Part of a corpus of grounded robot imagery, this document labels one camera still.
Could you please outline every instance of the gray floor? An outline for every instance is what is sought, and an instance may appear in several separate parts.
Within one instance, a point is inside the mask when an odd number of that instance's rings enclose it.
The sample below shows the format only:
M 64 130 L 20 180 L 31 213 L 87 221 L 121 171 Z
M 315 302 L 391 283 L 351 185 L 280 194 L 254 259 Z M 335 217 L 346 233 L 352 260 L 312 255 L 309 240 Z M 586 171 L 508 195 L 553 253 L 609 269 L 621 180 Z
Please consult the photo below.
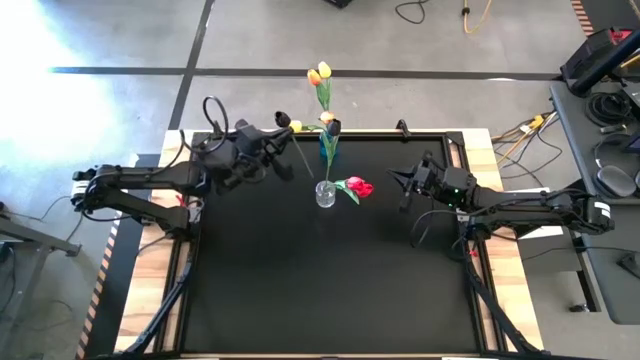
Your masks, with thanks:
M 354 0 L 337 11 L 320 0 L 217 0 L 199 67 L 305 69 L 326 60 L 336 69 L 555 73 L 584 41 L 568 0 L 496 0 L 481 30 L 461 31 L 460 4 L 431 0 L 414 26 L 393 12 L 401 1 Z M 169 126 L 181 76 L 49 74 L 48 66 L 185 67 L 204 0 L 22 1 L 0 11 L 0 39 L 10 69 L 3 77 L 0 122 L 0 199 L 9 209 L 39 216 L 67 195 L 73 171 L 101 163 L 127 164 L 137 153 L 157 153 Z M 484 2 L 472 1 L 472 22 Z M 418 15 L 415 9 L 405 11 Z M 414 128 L 486 127 L 499 134 L 551 110 L 549 83 L 482 80 L 334 79 L 333 108 L 347 128 L 388 128 L 403 118 Z M 189 91 L 181 127 L 204 129 L 200 101 L 223 99 L 233 120 L 272 127 L 276 110 L 317 117 L 319 106 L 304 78 L 200 77 Z M 545 139 L 563 155 L 538 172 L 559 188 L 578 178 L 562 128 Z M 555 150 L 534 142 L 523 164 L 535 168 Z M 511 167 L 503 175 L 519 174 Z M 528 177 L 507 189 L 533 187 Z M 77 213 L 66 202 L 44 222 L 22 221 L 65 237 Z M 108 217 L 109 211 L 98 216 Z M 82 254 L 49 257 L 32 316 L 12 356 L 34 353 L 69 359 L 95 284 L 109 224 L 84 222 L 72 242 Z M 529 274 L 546 348 L 554 353 L 632 359 L 640 327 L 614 325 L 606 315 L 572 314 L 582 301 L 573 274 Z M 68 303 L 73 314 L 54 300 Z M 47 331 L 35 328 L 71 319 Z

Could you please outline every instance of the white label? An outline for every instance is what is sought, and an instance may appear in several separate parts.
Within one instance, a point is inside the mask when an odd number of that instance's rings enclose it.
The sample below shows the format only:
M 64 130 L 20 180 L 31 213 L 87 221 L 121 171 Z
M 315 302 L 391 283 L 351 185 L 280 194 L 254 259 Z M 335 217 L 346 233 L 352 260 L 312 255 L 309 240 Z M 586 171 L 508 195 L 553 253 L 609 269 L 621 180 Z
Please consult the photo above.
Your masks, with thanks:
M 76 194 L 84 194 L 87 186 L 89 186 L 89 180 L 74 181 L 71 187 L 71 197 Z
M 595 207 L 597 207 L 597 208 L 600 208 L 600 209 L 607 210 L 607 211 L 611 211 L 611 207 L 610 207 L 609 205 L 607 205 L 607 204 L 605 204 L 605 203 L 603 203 L 603 202 L 600 202 L 600 201 L 596 201 L 596 202 L 593 204 L 593 206 L 595 206 Z

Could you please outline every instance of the red tulip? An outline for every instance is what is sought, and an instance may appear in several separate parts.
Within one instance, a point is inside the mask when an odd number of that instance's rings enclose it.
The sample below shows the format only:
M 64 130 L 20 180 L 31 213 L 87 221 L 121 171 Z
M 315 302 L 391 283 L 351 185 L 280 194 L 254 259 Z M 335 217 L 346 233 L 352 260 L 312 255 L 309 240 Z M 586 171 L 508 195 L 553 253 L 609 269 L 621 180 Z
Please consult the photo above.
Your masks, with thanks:
M 367 197 L 373 192 L 373 185 L 367 184 L 364 180 L 357 176 L 347 179 L 347 188 L 352 190 L 358 197 Z

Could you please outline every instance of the clear glass vase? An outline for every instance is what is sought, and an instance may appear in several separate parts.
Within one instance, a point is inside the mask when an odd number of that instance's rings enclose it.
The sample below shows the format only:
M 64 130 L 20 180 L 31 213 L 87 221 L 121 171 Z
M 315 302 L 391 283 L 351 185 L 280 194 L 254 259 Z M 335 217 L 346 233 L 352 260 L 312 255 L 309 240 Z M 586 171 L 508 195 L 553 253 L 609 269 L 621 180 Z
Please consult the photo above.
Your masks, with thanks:
M 336 202 L 336 185 L 331 181 L 320 181 L 316 185 L 316 202 L 322 208 L 329 208 Z

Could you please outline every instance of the tulip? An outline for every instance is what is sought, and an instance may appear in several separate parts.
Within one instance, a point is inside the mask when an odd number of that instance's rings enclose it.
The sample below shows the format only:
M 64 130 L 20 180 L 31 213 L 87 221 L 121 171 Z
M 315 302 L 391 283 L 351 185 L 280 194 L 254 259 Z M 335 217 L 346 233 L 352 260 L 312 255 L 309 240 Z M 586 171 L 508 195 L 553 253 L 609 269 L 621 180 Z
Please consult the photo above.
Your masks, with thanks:
M 328 78 L 331 77 L 331 68 L 324 61 L 322 61 L 320 64 L 318 64 L 318 71 L 320 71 L 320 76 L 323 79 L 328 79 Z
M 313 86 L 318 86 L 322 83 L 320 74 L 318 74 L 318 72 L 313 69 L 307 71 L 307 78 L 309 79 L 309 83 L 311 83 L 311 85 Z
M 287 115 L 287 113 L 283 111 L 276 111 L 275 118 L 276 118 L 276 124 L 279 127 L 286 128 L 287 126 L 289 126 L 289 123 L 291 122 L 291 118 L 289 117 L 289 115 Z
M 333 115 L 331 111 L 324 111 L 322 114 L 320 114 L 320 121 L 322 121 L 325 125 L 328 125 L 329 122 L 335 118 L 335 115 Z
M 367 197 L 373 192 L 373 185 L 367 184 L 364 180 L 357 176 L 352 176 L 346 181 L 347 188 L 358 195 L 358 197 Z
M 340 130 L 342 130 L 342 123 L 340 120 L 331 120 L 331 122 L 327 124 L 327 132 L 331 136 L 340 135 Z
M 294 133 L 298 133 L 302 131 L 302 121 L 299 120 L 291 120 L 289 127 L 293 130 Z

